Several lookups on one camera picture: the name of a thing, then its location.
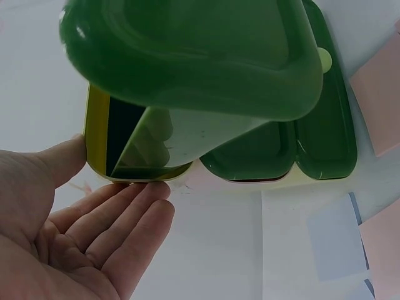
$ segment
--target paper sheet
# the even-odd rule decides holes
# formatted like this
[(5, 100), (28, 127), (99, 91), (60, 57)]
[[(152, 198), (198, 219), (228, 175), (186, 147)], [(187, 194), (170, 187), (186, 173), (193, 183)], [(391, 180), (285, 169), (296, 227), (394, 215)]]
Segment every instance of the paper sheet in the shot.
[(369, 280), (365, 280), (355, 290), (351, 291), (345, 300), (375, 300), (372, 285)]
[(398, 95), (400, 35), (390, 40), (352, 78), (351, 86), (366, 122), (376, 156), (400, 144)]
[(377, 300), (400, 294), (400, 200), (360, 226)]
[(307, 220), (318, 278), (342, 278), (367, 270), (350, 195), (335, 200)]

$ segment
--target container lid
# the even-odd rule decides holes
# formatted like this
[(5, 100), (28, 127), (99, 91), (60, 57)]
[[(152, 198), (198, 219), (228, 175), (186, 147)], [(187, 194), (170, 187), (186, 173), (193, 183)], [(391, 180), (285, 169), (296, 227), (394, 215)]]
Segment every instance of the container lid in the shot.
[(137, 105), (292, 121), (321, 93), (301, 0), (68, 0), (60, 35), (89, 82)]

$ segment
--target white surface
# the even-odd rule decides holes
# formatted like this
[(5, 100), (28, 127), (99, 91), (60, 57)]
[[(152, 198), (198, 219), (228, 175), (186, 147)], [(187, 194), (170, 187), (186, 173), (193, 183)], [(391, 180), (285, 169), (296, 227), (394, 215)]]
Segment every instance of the white surface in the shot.
[[(21, 1), (0, 3), (4, 23), (0, 33), (0, 148), (36, 151), (81, 131), (86, 83), (59, 45), (62, 1)], [(29, 5), (6, 9), (21, 3)], [(400, 19), (398, 0), (318, 3), (331, 24), (347, 76), (384, 44)], [(318, 283), (305, 227), (310, 213), (349, 191), (356, 193), (364, 220), (400, 198), (400, 149), (375, 158), (354, 97), (350, 102), (360, 155), (351, 178), (265, 194), (264, 299), (343, 299), (367, 276)], [(89, 169), (74, 182), (82, 184), (83, 179), (102, 184)], [(57, 192), (55, 208), (82, 195), (65, 186)], [(178, 191), (172, 201), (177, 214), (171, 235), (135, 299), (260, 299), (260, 200), (251, 200), (250, 194), (193, 196)]]

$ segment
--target green compartment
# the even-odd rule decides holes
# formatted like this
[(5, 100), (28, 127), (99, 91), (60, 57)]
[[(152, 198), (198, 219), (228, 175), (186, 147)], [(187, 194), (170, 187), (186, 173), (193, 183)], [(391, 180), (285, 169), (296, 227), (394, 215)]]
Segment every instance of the green compartment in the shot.
[(310, 0), (303, 3), (317, 45), (333, 60), (324, 75), (321, 98), (294, 123), (265, 125), (203, 156), (205, 167), (220, 178), (279, 179), (296, 161), (310, 178), (337, 179), (349, 176), (356, 165), (353, 120), (336, 50), (319, 8)]
[(317, 45), (332, 56), (332, 68), (324, 75), (317, 106), (295, 122), (296, 162), (313, 179), (345, 178), (356, 166), (358, 156), (348, 94), (323, 14), (311, 0), (303, 3)]
[(271, 122), (201, 158), (215, 175), (232, 181), (276, 179), (292, 168), (296, 137), (292, 122)]

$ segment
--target human hand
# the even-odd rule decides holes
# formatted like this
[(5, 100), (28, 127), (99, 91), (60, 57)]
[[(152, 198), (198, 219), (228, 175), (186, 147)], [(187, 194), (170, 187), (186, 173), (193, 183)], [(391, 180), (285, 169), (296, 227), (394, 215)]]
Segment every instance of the human hand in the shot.
[(171, 227), (163, 182), (110, 184), (50, 214), (86, 162), (79, 136), (40, 153), (0, 151), (0, 299), (129, 299)]

